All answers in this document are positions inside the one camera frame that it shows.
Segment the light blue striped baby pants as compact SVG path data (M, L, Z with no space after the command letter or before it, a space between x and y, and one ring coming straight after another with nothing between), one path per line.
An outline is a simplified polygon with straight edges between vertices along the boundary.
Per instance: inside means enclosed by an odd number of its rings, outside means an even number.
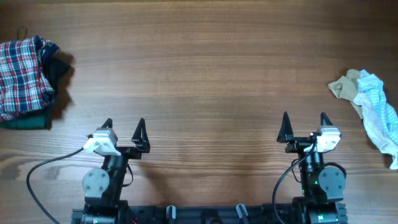
M397 169L397 113L387 103L384 83L375 74L360 71L358 94L353 103L361 107L363 124L372 143L392 157L390 169Z

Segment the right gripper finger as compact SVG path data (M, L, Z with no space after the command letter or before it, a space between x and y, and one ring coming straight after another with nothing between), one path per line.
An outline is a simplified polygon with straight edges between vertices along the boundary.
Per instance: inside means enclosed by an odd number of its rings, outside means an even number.
M290 118L289 118L288 113L285 111L283 113L280 131L277 136L277 142L288 143L289 141L292 141L293 138L294 138L294 132L293 132L292 125L290 122Z
M325 112L320 114L320 124L322 126L332 126L333 123L330 121L329 117L326 115Z

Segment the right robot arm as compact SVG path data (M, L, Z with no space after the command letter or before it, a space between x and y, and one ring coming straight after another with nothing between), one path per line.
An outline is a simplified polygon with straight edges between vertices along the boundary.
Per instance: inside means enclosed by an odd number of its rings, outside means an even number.
M346 170L335 162L325 162L323 155L335 150L341 140L339 129L326 113L320 115L320 127L308 137L294 135L287 112L283 113L277 142L286 143L286 153L298 158L278 179L272 193L272 208L279 223L348 223L346 205L341 203L346 187ZM288 217L277 209L276 195L287 174L300 169L302 196L292 199Z

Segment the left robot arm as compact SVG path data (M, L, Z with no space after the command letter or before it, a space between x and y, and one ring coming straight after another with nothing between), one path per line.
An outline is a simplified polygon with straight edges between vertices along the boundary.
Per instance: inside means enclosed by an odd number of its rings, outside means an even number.
M130 159L140 159L143 153L150 152L145 119L141 118L132 135L131 147L117 146L118 137L113 130L113 120L107 119L102 127L88 136L84 150L104 157L100 168L88 171L82 187L85 192L83 210L75 210L72 223L127 223L129 205L121 200L122 189L126 186L124 178L131 168Z

